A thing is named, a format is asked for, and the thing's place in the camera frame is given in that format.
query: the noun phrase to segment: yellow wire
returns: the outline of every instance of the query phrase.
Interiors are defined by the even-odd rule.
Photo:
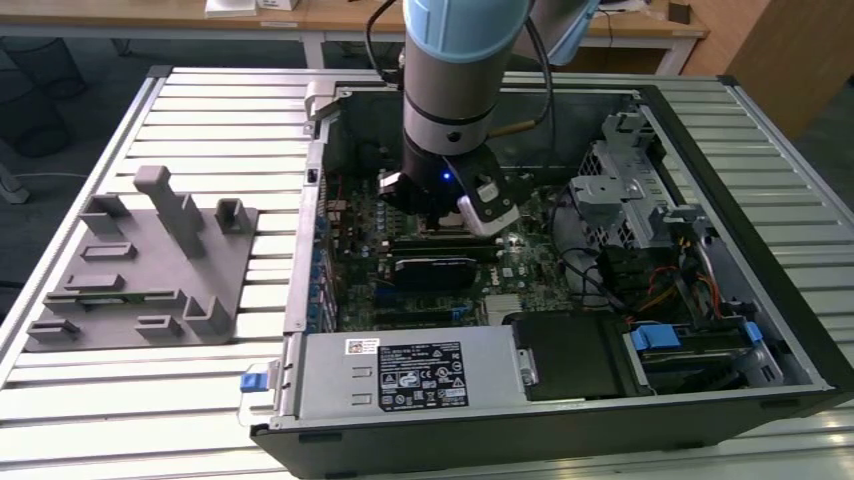
[[[670,295],[672,295],[672,293],[676,291],[676,287],[670,287],[667,290],[664,290],[658,297],[655,297],[652,300],[650,300],[639,309],[638,311],[642,312],[643,310],[648,309],[650,307],[654,307],[655,305],[658,305],[659,303],[662,303],[667,297]]]

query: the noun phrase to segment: silver metal cylinder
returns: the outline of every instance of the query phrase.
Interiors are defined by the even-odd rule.
[[[404,130],[427,152],[459,155],[484,141],[511,45],[472,63],[428,55],[407,35]]]

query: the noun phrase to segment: sticker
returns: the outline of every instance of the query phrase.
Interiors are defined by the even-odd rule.
[[[379,347],[379,338],[348,338],[344,342],[344,355],[373,355],[376,347]]]
[[[261,22],[261,27],[296,28],[297,26],[296,22]]]
[[[468,406],[459,342],[379,347],[377,363],[383,411]]]

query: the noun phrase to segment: blue latch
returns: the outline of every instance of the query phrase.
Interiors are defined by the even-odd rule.
[[[744,322],[744,331],[747,332],[747,337],[752,343],[759,343],[762,341],[762,331],[759,330],[759,325],[755,322]]]
[[[631,332],[631,343],[635,350],[655,350],[658,348],[676,348],[682,345],[672,325],[642,325]]]
[[[244,373],[243,375],[240,375],[240,391],[243,393],[265,392],[267,374]]]

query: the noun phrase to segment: circuit board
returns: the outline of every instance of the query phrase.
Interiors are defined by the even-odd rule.
[[[431,241],[448,238],[476,239],[453,215],[440,221],[444,225],[437,231],[427,230],[421,218],[405,215],[377,200],[373,183],[375,180],[353,177],[332,177],[327,182],[337,331],[485,325],[484,299],[496,295],[515,295],[522,311],[572,308],[570,286],[546,231],[547,210],[554,202],[548,192],[532,196],[520,206],[520,220],[485,240],[493,248],[493,257],[476,262],[469,286],[401,292],[389,279],[392,262],[399,258],[385,253],[389,242],[424,241],[429,245]],[[437,255],[425,248],[423,256]],[[432,323],[431,312],[440,313],[443,318],[449,312],[449,323]],[[415,313],[427,314],[421,315],[423,322],[397,326],[385,321]]]

